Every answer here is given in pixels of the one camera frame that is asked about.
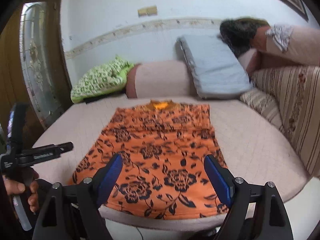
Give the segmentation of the person's left hand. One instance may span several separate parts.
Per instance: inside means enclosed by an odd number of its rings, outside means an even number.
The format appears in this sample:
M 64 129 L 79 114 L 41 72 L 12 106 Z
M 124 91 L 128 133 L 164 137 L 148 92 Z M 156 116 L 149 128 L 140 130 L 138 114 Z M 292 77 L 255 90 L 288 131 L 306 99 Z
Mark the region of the person's left hand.
M 22 182 L 15 181 L 7 175 L 2 175 L 3 183 L 8 195 L 9 203 L 7 204 L 7 207 L 9 208 L 9 214 L 13 215 L 14 217 L 16 217 L 16 212 L 12 206 L 11 197 L 13 195 L 22 195 L 27 190 L 30 191 L 30 196 L 27 199 L 29 210 L 32 214 L 35 214 L 39 209 L 39 196 L 37 192 L 39 189 L 39 184 L 37 183 L 39 174 L 31 167 L 29 167 L 27 171 L 33 175 L 33 180 L 29 186 L 26 186 Z

